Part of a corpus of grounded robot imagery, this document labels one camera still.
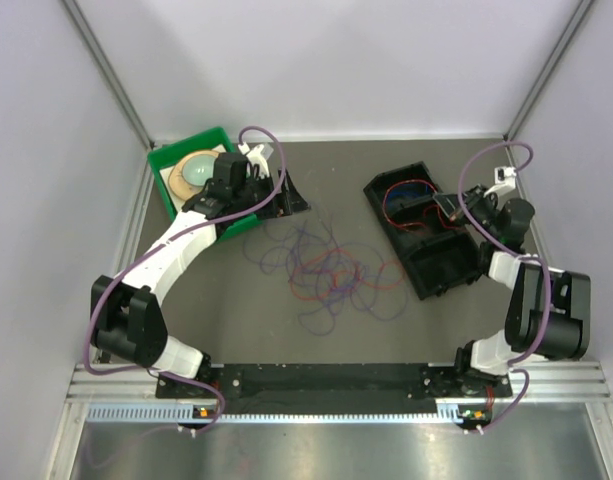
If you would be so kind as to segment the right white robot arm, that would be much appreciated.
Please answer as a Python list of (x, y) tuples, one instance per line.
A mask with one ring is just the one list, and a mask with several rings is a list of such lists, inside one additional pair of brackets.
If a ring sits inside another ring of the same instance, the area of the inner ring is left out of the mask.
[(525, 251), (533, 205), (521, 198), (499, 205), (498, 195), (481, 185), (460, 196), (435, 194), (433, 200), (451, 223), (487, 232), (479, 248), (480, 272), (511, 290), (503, 329), (457, 350), (455, 388), (473, 396), (526, 360), (582, 358), (590, 342), (591, 279), (553, 267), (544, 270)]

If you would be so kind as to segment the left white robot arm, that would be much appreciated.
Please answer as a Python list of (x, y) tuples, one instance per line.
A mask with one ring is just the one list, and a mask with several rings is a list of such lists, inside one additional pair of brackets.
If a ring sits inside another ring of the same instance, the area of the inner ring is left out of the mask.
[(197, 158), (212, 165), (203, 185), (194, 184), (168, 230), (132, 265), (115, 277), (100, 276), (91, 290), (91, 346), (145, 369), (178, 377), (191, 396), (212, 387), (207, 354), (171, 336), (161, 310), (163, 301), (188, 266), (203, 251), (227, 237), (248, 216), (260, 221), (309, 210), (288, 172), (277, 179), (264, 157), (254, 153), (193, 152), (182, 166)]

